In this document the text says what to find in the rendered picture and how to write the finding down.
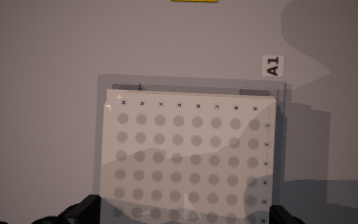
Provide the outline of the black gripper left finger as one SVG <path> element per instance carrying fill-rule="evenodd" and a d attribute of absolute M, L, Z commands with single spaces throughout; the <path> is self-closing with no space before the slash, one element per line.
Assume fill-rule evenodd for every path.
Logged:
<path fill-rule="evenodd" d="M 57 217 L 47 216 L 31 224 L 100 224 L 100 210 L 100 195 L 90 194 L 80 203 L 69 206 Z"/>

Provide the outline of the dark grey benchtop machine with lid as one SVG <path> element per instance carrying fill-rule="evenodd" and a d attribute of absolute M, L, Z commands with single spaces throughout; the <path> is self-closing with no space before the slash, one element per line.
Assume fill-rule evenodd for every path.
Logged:
<path fill-rule="evenodd" d="M 107 89 L 274 96 L 272 205 L 358 224 L 358 0 L 0 0 L 0 221 L 99 195 Z"/>

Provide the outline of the white rectangular well plate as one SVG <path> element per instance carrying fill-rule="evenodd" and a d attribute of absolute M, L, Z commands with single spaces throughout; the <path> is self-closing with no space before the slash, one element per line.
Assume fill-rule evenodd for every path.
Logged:
<path fill-rule="evenodd" d="M 100 224 L 269 224 L 276 99 L 107 89 Z"/>

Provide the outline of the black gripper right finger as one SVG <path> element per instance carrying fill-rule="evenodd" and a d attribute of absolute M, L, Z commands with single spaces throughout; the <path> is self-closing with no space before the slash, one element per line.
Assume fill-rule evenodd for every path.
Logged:
<path fill-rule="evenodd" d="M 271 205 L 270 207 L 269 224 L 305 224 L 302 220 L 293 217 L 281 205 Z"/>

